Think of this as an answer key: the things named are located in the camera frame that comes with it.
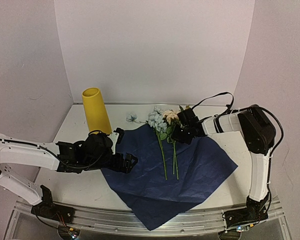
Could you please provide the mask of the artificial flower bunch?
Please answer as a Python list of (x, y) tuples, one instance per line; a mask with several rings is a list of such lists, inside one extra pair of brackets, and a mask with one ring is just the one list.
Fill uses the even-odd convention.
[(173, 131), (177, 126), (181, 125), (181, 121), (178, 117), (178, 114), (184, 110), (189, 109), (190, 106), (186, 105), (183, 108), (181, 105), (179, 106), (179, 110), (166, 110), (163, 112), (163, 120), (167, 123), (166, 134), (167, 134), (167, 142), (172, 144), (173, 149), (173, 161), (172, 161), (172, 174), (176, 175), (176, 179), (179, 180), (179, 167), (178, 167), (178, 159), (177, 159), (177, 141), (173, 139)]

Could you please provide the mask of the blue hydrangea stem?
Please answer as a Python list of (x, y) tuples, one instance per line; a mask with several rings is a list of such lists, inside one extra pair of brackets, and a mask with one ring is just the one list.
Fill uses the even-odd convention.
[(148, 114), (148, 119), (146, 123), (151, 128), (153, 128), (153, 131), (157, 137), (158, 144), (161, 151), (162, 161), (163, 161), (164, 178), (165, 180), (167, 180), (168, 174), (167, 174), (166, 158), (165, 158), (164, 148), (163, 148), (163, 140), (167, 138), (168, 124), (164, 120), (163, 112), (164, 111), (160, 107), (155, 106), (153, 108), (153, 111)]

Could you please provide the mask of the blue wrapping paper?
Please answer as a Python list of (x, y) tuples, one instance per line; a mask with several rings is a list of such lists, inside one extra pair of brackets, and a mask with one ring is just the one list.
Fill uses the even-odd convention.
[(235, 171), (237, 164), (211, 138), (176, 144), (179, 180), (173, 175), (173, 147), (163, 142), (167, 180), (158, 139), (142, 125), (127, 130), (116, 147), (138, 158), (130, 173), (102, 169), (109, 187), (152, 231), (176, 215), (203, 203)]

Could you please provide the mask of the yellow plastic vase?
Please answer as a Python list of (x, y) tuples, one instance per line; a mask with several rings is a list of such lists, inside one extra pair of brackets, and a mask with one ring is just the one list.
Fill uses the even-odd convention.
[(86, 89), (82, 93), (82, 102), (89, 131), (99, 130), (110, 134), (112, 127), (100, 89), (96, 87)]

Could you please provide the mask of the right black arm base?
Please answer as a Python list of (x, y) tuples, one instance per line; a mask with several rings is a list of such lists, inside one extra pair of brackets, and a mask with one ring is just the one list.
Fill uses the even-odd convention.
[(233, 229), (239, 226), (257, 224), (268, 219), (269, 206), (266, 207), (269, 195), (261, 201), (255, 201), (250, 197), (246, 199), (244, 208), (226, 211), (222, 218), (225, 220), (227, 229)]

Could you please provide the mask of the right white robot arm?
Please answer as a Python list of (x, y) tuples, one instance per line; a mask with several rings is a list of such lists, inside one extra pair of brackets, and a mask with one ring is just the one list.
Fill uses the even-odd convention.
[(261, 203), (269, 197), (270, 159), (275, 148), (276, 128), (258, 105), (199, 119), (192, 108), (177, 114), (172, 138), (190, 144), (196, 137), (240, 132), (251, 156), (251, 183), (248, 198)]

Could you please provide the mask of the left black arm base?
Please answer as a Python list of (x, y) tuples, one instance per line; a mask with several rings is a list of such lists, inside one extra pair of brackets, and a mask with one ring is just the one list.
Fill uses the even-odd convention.
[(41, 185), (40, 188), (42, 191), (41, 202), (32, 206), (31, 213), (38, 217), (60, 221), (65, 224), (72, 223), (75, 209), (54, 203), (51, 190), (44, 185)]

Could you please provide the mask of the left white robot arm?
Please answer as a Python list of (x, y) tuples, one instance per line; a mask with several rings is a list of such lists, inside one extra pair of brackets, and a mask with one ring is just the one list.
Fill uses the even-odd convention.
[(34, 166), (59, 173), (80, 174), (83, 171), (109, 169), (128, 174), (138, 163), (138, 158), (116, 151), (124, 133), (121, 128), (110, 134), (93, 130), (85, 140), (74, 143), (37, 143), (0, 134), (0, 186), (37, 206), (46, 218), (54, 218), (58, 208), (53, 203), (51, 191), (13, 172), (9, 165)]

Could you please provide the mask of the loose blue artificial flower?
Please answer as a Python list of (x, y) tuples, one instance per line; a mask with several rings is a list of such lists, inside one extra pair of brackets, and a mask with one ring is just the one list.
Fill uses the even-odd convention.
[(146, 120), (145, 121), (138, 120), (138, 116), (134, 112), (128, 113), (125, 120), (128, 123), (137, 123), (137, 124), (147, 124), (148, 123)]

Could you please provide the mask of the aluminium front rail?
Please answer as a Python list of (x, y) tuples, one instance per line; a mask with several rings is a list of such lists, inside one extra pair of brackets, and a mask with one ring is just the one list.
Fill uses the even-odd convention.
[(270, 206), (248, 197), (249, 190), (221, 185), (204, 202), (175, 190), (146, 196), (100, 186), (51, 188), (56, 205), (71, 208), (64, 220), (78, 230), (124, 237), (194, 237), (214, 233), (259, 234), (279, 226), (283, 211), (273, 197)]

